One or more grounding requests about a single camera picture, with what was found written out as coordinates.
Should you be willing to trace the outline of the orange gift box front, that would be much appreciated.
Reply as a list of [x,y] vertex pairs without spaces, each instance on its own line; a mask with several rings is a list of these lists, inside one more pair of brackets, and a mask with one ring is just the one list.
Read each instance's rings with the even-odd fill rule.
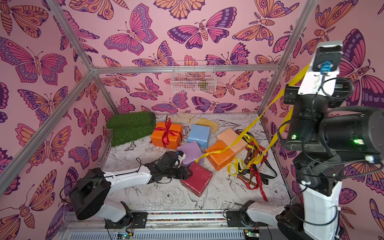
[[[206,153],[222,151],[227,147],[227,145],[223,141],[218,141],[211,147],[205,150]],[[235,153],[231,149],[227,149],[223,153],[213,153],[207,156],[208,161],[212,164],[212,166],[217,170],[221,170],[225,166],[227,166],[235,157]]]

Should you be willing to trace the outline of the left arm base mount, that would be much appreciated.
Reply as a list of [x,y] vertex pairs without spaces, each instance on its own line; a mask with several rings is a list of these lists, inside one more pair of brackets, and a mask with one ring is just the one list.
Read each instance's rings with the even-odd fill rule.
[[146,227],[148,213],[147,212],[132,212],[128,205],[121,201],[126,214],[118,222],[105,220],[105,229],[144,229]]

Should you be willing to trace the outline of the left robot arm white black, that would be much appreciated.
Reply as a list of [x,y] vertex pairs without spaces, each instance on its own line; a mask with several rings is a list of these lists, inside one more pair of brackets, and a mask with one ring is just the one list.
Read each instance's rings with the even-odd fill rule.
[[81,180],[76,181],[69,192],[70,201],[79,221],[99,217],[115,224],[130,224],[132,211],[125,202],[108,198],[118,190],[159,183],[163,178],[187,180],[192,170],[181,166],[186,154],[182,151],[165,152],[159,159],[143,164],[137,158],[139,167],[120,172],[104,172],[100,168],[90,170]]

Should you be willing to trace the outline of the brown ribbon bow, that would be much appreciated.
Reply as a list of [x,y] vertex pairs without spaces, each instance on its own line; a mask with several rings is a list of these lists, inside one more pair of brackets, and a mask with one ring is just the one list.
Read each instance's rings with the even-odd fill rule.
[[242,166],[245,164],[248,164],[251,161],[251,159],[256,157],[257,154],[259,153],[259,150],[257,149],[255,150],[252,148],[246,148],[246,149],[247,149],[247,155],[246,155],[245,161],[240,160],[237,163],[237,167],[238,167],[237,178],[240,179],[245,184],[247,189],[255,190],[259,187],[257,166],[255,164],[251,164],[250,167],[247,169],[242,168]]

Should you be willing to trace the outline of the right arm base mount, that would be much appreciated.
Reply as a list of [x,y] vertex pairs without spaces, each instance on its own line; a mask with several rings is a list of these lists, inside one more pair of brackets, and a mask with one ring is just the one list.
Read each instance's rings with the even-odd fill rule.
[[258,224],[252,221],[247,214],[248,208],[253,203],[255,201],[247,201],[239,210],[223,210],[223,217],[226,219],[228,227],[256,227]]

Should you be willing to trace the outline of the black printed ribbon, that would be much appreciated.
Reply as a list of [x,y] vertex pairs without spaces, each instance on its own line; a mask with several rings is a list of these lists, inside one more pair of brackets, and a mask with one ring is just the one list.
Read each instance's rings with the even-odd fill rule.
[[270,180],[275,179],[278,174],[276,170],[271,166],[268,159],[259,167],[260,173],[263,178],[264,185],[268,185]]

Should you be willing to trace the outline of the light blue gift box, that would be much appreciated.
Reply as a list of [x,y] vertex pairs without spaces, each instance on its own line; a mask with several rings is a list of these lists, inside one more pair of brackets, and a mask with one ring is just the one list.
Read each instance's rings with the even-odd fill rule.
[[211,128],[202,125],[192,125],[187,142],[197,142],[199,147],[207,148],[209,145]]

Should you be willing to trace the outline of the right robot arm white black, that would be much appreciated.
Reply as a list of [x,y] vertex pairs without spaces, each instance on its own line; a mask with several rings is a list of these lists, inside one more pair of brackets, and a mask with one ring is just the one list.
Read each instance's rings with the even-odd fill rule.
[[283,97],[292,105],[290,126],[281,145],[298,152],[294,167],[303,203],[291,201],[272,210],[254,202],[242,208],[244,219],[275,226],[290,240],[335,240],[339,225],[342,181],[372,177],[384,167],[384,112],[377,108],[343,106],[354,86],[337,84],[329,94],[323,87],[300,94],[286,87]]

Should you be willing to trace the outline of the dark red gift box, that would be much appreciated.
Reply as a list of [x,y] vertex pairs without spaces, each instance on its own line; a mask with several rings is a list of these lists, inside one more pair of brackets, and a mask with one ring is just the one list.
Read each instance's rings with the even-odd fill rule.
[[201,197],[212,179],[213,173],[195,162],[190,165],[189,170],[192,171],[192,176],[187,180],[180,180],[180,182],[182,186]]

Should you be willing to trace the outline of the peach gift box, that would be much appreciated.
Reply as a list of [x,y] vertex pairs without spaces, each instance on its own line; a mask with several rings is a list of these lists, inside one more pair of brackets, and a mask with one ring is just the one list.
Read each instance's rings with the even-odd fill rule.
[[[234,130],[226,129],[217,135],[217,141],[223,141],[226,146],[230,146],[238,138],[238,136],[239,135]],[[246,146],[247,142],[240,139],[240,141],[236,145],[230,147],[230,149],[235,153],[235,155],[238,155],[246,148]]]

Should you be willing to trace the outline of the purple gift box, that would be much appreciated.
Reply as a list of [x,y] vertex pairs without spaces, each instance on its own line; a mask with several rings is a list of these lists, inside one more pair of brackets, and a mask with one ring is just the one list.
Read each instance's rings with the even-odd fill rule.
[[181,145],[177,148],[178,151],[182,151],[186,157],[182,160],[182,167],[189,167],[195,160],[201,157],[202,152],[196,141]]

